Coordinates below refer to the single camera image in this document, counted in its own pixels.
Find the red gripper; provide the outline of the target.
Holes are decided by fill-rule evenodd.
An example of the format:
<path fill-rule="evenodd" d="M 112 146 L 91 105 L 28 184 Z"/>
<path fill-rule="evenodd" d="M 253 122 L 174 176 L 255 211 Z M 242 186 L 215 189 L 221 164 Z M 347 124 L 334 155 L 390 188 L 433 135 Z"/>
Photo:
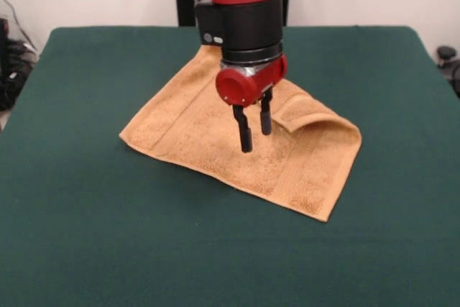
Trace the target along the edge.
<path fill-rule="evenodd" d="M 272 117 L 270 102 L 272 100 L 272 87 L 276 86 L 287 71 L 287 58 L 285 54 L 271 62 L 254 65 L 225 65 L 216 76 L 216 90 L 221 99 L 232 105 L 233 115 L 239 127 L 239 138 L 242 152 L 252 151 L 252 132 L 244 114 L 244 107 L 260 99 L 260 121 L 263 135 L 272 133 Z"/>

